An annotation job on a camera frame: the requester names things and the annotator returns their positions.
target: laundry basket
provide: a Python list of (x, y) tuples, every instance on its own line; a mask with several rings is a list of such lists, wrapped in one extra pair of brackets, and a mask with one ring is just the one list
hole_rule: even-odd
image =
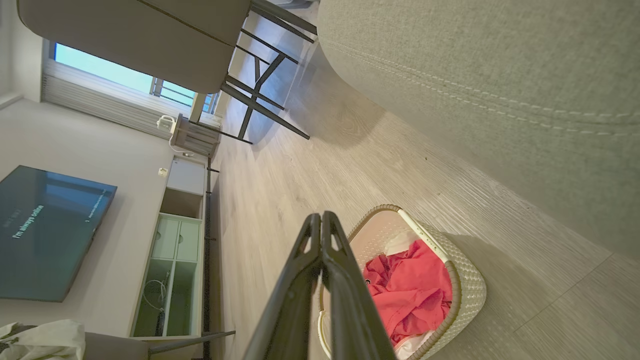
[[(395, 205), (380, 205), (371, 210), (349, 234), (349, 244), (360, 271), (369, 260), (382, 254), (389, 240), (413, 230), (444, 263), (451, 279), (453, 300), (451, 309), (438, 329), (411, 355), (409, 360), (432, 356), (458, 335), (478, 314), (486, 298), (486, 285), (476, 267), (467, 257), (433, 227), (414, 220)], [(331, 295), (319, 289), (318, 335), (327, 356), (331, 358), (330, 301)]]

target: cable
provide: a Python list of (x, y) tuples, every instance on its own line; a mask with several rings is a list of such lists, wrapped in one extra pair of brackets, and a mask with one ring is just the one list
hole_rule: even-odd
[[(160, 128), (160, 121), (162, 120), (169, 120), (170, 122), (175, 123), (175, 119), (169, 115), (162, 115), (160, 117), (160, 120), (158, 120), (156, 122), (156, 124), (158, 125), (158, 128)], [(171, 141), (173, 140), (173, 136), (175, 135), (175, 130), (173, 131), (173, 133), (171, 134), (171, 137), (169, 138), (169, 147), (171, 148), (171, 150), (179, 153), (179, 154), (183, 154), (185, 156), (194, 156), (195, 154), (193, 153), (193, 151), (180, 151), (180, 150), (176, 150), (172, 145), (171, 145)]]
[(160, 312), (164, 312), (163, 307), (160, 307), (160, 308), (155, 307), (151, 304), (151, 302), (149, 302), (149, 300), (147, 300), (147, 296), (145, 295), (145, 289), (147, 289), (147, 285), (149, 285), (150, 282), (157, 282), (158, 284), (160, 284), (160, 296), (158, 297), (158, 301), (160, 301), (160, 304), (164, 304), (164, 293), (166, 293), (166, 285), (164, 285), (164, 283), (160, 280), (147, 281), (147, 283), (145, 283), (145, 288), (142, 290), (142, 298), (145, 299), (145, 301), (147, 302), (147, 304), (149, 304), (150, 307), (153, 307), (154, 309)]

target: wooden floor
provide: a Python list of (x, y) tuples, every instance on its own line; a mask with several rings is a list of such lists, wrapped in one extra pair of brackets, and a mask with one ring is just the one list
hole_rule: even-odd
[[(214, 159), (220, 322), (237, 331), (224, 359), (242, 358), (305, 217), (332, 210), (349, 232), (379, 204), (433, 224), (486, 279), (483, 310), (432, 359), (640, 359), (638, 261), (592, 244), (434, 146), (343, 82), (319, 46), (265, 20), (256, 32), (305, 59), (285, 61), (263, 94), (284, 103), (281, 116), (311, 140), (254, 114), (247, 139), (255, 145), (224, 138)], [(255, 81), (249, 59), (240, 78)], [(226, 130), (237, 132), (245, 109), (230, 102)], [(315, 319), (309, 347), (311, 359), (325, 359)]]

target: white stitching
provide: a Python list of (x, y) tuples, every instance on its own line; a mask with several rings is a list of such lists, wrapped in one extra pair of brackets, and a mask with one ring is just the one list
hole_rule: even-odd
[[(402, 64), (399, 64), (399, 63), (396, 63), (396, 62), (393, 62), (393, 61), (390, 61), (390, 60), (387, 60), (387, 59), (384, 59), (384, 58), (380, 58), (380, 57), (378, 57), (378, 56), (375, 56), (375, 55), (372, 55), (372, 54), (368, 54), (368, 53), (365, 53), (365, 52), (363, 52), (363, 51), (359, 51), (359, 50), (353, 49), (352, 47), (348, 47), (348, 46), (346, 46), (346, 45), (342, 45), (342, 44), (340, 44), (340, 43), (337, 43), (337, 42), (334, 42), (334, 41), (328, 40), (327, 38), (323, 38), (321, 41), (322, 41), (322, 42), (329, 42), (329, 43), (332, 43), (332, 44), (334, 44), (334, 45), (338, 45), (338, 46), (341, 46), (341, 47), (345, 47), (345, 48), (347, 48), (347, 49), (349, 49), (349, 50), (355, 51), (356, 53), (360, 53), (360, 54), (362, 54), (362, 55), (366, 55), (366, 56), (371, 56), (371, 57), (376, 58), (376, 59), (378, 59), (378, 60), (380, 60), (380, 61), (384, 61), (384, 62), (387, 62), (387, 63), (391, 63), (391, 64), (394, 64), (394, 65), (400, 66), (400, 67), (402, 67), (402, 68), (404, 68), (404, 69), (407, 69), (407, 70), (411, 70), (411, 71), (418, 72), (419, 74), (422, 74), (422, 75), (428, 76), (429, 78), (433, 78), (433, 79), (437, 79), (437, 80), (440, 80), (440, 81), (444, 81), (444, 82), (445, 82), (445, 83), (447, 83), (447, 84), (452, 84), (452, 85), (460, 86), (460, 87), (462, 87), (462, 88), (464, 88), (464, 89), (467, 89), (467, 90), (473, 90), (473, 91), (475, 91), (475, 92), (480, 92), (480, 90), (478, 90), (478, 89), (474, 89), (474, 88), (472, 88), (472, 87), (470, 87), (470, 86), (462, 85), (462, 84), (457, 84), (457, 83), (452, 83), (452, 82), (451, 82), (451, 81), (449, 81), (449, 80), (445, 80), (445, 79), (439, 78), (439, 77), (437, 77), (437, 76), (434, 76), (434, 75), (431, 75), (431, 74), (427, 74), (426, 72), (422, 72), (422, 71), (420, 71), (420, 70), (413, 69), (413, 68), (410, 68), (410, 67), (404, 66), (404, 65), (402, 65)], [(527, 104), (526, 102), (518, 102), (518, 101), (516, 101), (516, 100), (507, 99), (506, 97), (502, 97), (502, 96), (494, 95), (494, 94), (491, 94), (491, 93), (489, 93), (489, 92), (481, 92), (481, 94), (483, 94), (483, 95), (489, 95), (489, 96), (492, 96), (492, 97), (497, 97), (497, 98), (498, 98), (498, 99), (500, 99), (500, 100), (506, 100), (506, 101), (509, 101), (509, 102), (517, 102), (517, 103), (519, 103), (520, 105), (528, 106), (528, 107), (530, 107), (530, 108), (532, 108), (532, 109), (540, 109), (540, 108), (541, 108), (541, 106), (538, 106), (538, 105), (531, 105), (531, 104)], [(543, 108), (543, 110), (546, 110), (546, 111), (553, 111), (553, 112), (555, 112), (555, 113), (566, 113), (566, 112), (568, 112), (567, 110), (555, 110), (555, 109), (552, 109), (552, 108)], [(596, 114), (596, 113), (583, 113), (583, 112), (579, 112), (579, 111), (569, 111), (568, 113), (569, 113), (570, 115), (582, 115), (582, 116), (585, 116), (585, 117), (592, 117), (592, 116), (597, 116), (597, 117), (611, 117), (611, 116), (615, 116), (615, 117), (636, 117), (636, 116), (640, 116), (640, 112), (634, 112), (634, 113), (623, 113), (623, 114), (609, 114), (609, 113), (600, 113), (600, 114)]]
[[(391, 71), (391, 70), (388, 70), (388, 69), (385, 69), (385, 68), (383, 68), (383, 67), (380, 67), (380, 66), (378, 66), (378, 65), (376, 65), (376, 64), (374, 64), (374, 63), (370, 63), (370, 62), (368, 62), (368, 61), (366, 61), (366, 60), (363, 60), (363, 59), (357, 58), (357, 57), (353, 56), (352, 54), (349, 54), (349, 53), (347, 53), (347, 52), (345, 52), (345, 51), (342, 51), (342, 50), (340, 50), (340, 49), (337, 49), (336, 47), (332, 47), (332, 46), (330, 46), (330, 45), (329, 45), (328, 47), (331, 47), (332, 49), (334, 49), (334, 50), (336, 50), (336, 51), (338, 51), (338, 52), (340, 52), (340, 53), (346, 54), (347, 56), (350, 56), (350, 57), (352, 57), (352, 58), (354, 58), (354, 59), (360, 60), (360, 61), (362, 61), (362, 62), (364, 62), (364, 63), (367, 63), (367, 64), (369, 64), (369, 65), (371, 65), (371, 66), (373, 66), (373, 67), (376, 67), (376, 68), (378, 68), (378, 69), (380, 69), (380, 70), (383, 70), (383, 71), (389, 72), (389, 73), (391, 73), (391, 74), (393, 74), (393, 75), (397, 75), (397, 76), (399, 76), (399, 77), (401, 77), (401, 78), (403, 78), (403, 79), (406, 79), (406, 80), (408, 80), (408, 81), (411, 81), (412, 83), (416, 83), (416, 84), (419, 84), (419, 85), (421, 85), (421, 86), (425, 86), (426, 88), (428, 88), (428, 89), (430, 89), (430, 90), (432, 90), (432, 91), (438, 92), (439, 94), (447, 94), (447, 95), (449, 95), (448, 93), (446, 93), (446, 92), (445, 92), (445, 93), (443, 93), (443, 92), (442, 92), (442, 90), (438, 90), (438, 89), (436, 89), (436, 88), (434, 88), (434, 87), (432, 87), (432, 86), (429, 86), (429, 85), (427, 85), (427, 84), (425, 84), (425, 83), (421, 83), (420, 81), (416, 81), (416, 80), (414, 80), (414, 79), (408, 78), (408, 77), (406, 77), (406, 76), (403, 76), (403, 75), (398, 74), (398, 73), (396, 73), (396, 72), (393, 72), (393, 71)], [(451, 97), (453, 97), (454, 99), (457, 99), (457, 100), (461, 100), (461, 98), (460, 98), (460, 97), (455, 97), (455, 96), (451, 96)], [(472, 103), (471, 103), (471, 105), (477, 106), (477, 107), (482, 108), (482, 109), (486, 109), (487, 111), (495, 111), (495, 109), (487, 108), (486, 106), (483, 106), (483, 105), (477, 104), (477, 103), (475, 103), (475, 102), (472, 102)], [(502, 113), (501, 111), (495, 111), (495, 112), (500, 113), (501, 115), (502, 115), (502, 114), (505, 114), (507, 117), (510, 117), (510, 118), (516, 118), (517, 120), (520, 120), (520, 121), (528, 121), (528, 122), (530, 122), (531, 124), (536, 124), (536, 125), (539, 125), (539, 126), (541, 126), (541, 127), (545, 127), (545, 128), (551, 128), (551, 127), (552, 127), (552, 126), (551, 126), (551, 125), (549, 125), (549, 124), (542, 124), (542, 123), (540, 123), (540, 122), (538, 122), (538, 121), (534, 121), (534, 120), (527, 120), (527, 119), (523, 119), (523, 118), (521, 118), (521, 117), (515, 117), (515, 116), (514, 116), (514, 115), (512, 115), (512, 114)], [(567, 132), (570, 132), (570, 133), (579, 133), (579, 134), (595, 134), (595, 132), (594, 132), (594, 131), (588, 131), (588, 130), (582, 130), (582, 131), (580, 131), (580, 130), (570, 129), (570, 128), (567, 128), (567, 127), (560, 127), (560, 126), (553, 126), (552, 128), (553, 128), (553, 129), (556, 129), (556, 130), (564, 130), (564, 131), (567, 131)], [(598, 135), (614, 135), (614, 136), (632, 135), (632, 136), (635, 136), (635, 135), (640, 135), (640, 133), (598, 133)]]

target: television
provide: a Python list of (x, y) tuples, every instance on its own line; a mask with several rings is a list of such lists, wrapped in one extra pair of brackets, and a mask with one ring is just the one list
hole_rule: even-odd
[(62, 302), (117, 187), (18, 166), (0, 182), (0, 298)]

